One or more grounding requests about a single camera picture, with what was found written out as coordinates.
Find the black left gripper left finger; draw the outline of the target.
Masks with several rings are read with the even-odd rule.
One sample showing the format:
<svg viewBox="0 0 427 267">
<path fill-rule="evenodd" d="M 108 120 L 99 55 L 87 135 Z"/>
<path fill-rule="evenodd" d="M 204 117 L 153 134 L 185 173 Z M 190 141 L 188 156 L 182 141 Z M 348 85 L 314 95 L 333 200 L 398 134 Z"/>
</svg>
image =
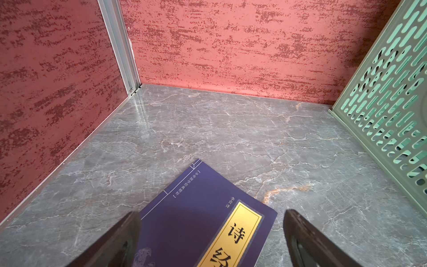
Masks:
<svg viewBox="0 0 427 267">
<path fill-rule="evenodd" d="M 140 216 L 129 212 L 80 256 L 69 267 L 130 267 L 140 236 Z"/>
</svg>

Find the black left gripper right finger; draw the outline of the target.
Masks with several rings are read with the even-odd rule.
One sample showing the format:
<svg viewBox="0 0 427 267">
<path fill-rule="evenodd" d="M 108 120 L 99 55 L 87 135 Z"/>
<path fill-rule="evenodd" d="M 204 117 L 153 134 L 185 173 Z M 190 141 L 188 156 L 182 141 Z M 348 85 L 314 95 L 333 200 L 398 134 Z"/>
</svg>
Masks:
<svg viewBox="0 0 427 267">
<path fill-rule="evenodd" d="M 294 267 L 361 267 L 296 210 L 285 211 L 283 228 Z"/>
</svg>

